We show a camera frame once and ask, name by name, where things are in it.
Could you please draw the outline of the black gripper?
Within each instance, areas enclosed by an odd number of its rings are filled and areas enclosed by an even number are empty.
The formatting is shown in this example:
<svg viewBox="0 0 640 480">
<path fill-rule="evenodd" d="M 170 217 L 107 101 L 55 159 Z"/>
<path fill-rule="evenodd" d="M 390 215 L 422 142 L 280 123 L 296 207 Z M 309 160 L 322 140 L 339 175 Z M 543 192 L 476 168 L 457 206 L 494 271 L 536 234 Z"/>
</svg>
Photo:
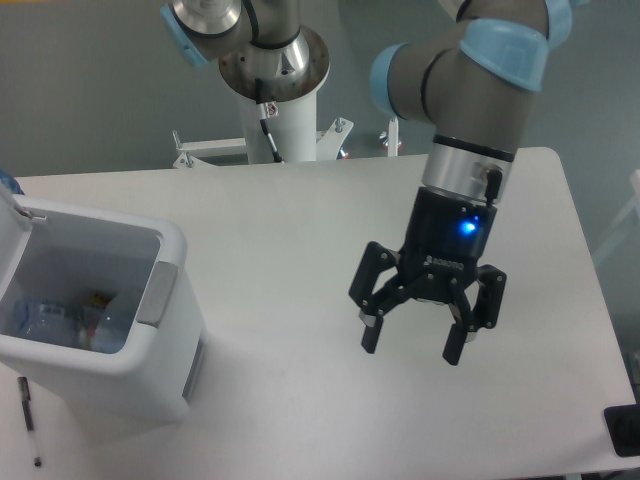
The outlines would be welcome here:
<svg viewBox="0 0 640 480">
<path fill-rule="evenodd" d="M 448 303 L 454 323 L 443 358 L 453 366 L 470 333 L 496 326 L 507 275 L 493 265 L 478 268 L 496 214 L 492 204 L 421 187 L 401 249 L 366 245 L 348 294 L 365 324 L 361 345 L 367 353 L 376 350 L 385 315 L 409 299 Z M 474 281 L 479 290 L 471 306 L 465 289 Z"/>
</svg>

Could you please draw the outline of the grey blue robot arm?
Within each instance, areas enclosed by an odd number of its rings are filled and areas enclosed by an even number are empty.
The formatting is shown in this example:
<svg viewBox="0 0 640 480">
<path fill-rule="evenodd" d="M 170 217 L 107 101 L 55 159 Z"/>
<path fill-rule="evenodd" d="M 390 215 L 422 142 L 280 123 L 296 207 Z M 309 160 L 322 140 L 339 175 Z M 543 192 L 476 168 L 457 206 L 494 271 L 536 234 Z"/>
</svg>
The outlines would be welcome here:
<svg viewBox="0 0 640 480">
<path fill-rule="evenodd" d="M 376 349 L 384 318 L 410 300 L 448 306 L 443 356 L 457 364 L 468 337 L 498 320 L 503 271 L 481 265 L 548 54 L 572 27 L 566 1 L 455 1 L 455 24 L 424 44 L 382 51 L 369 77 L 385 113 L 433 124 L 405 239 L 393 251 L 366 246 L 349 295 Z M 169 1 L 161 18 L 194 66 L 216 62 L 248 103 L 253 163 L 318 158 L 315 119 L 285 110 L 328 73 L 326 47 L 300 20 L 296 1 Z"/>
</svg>

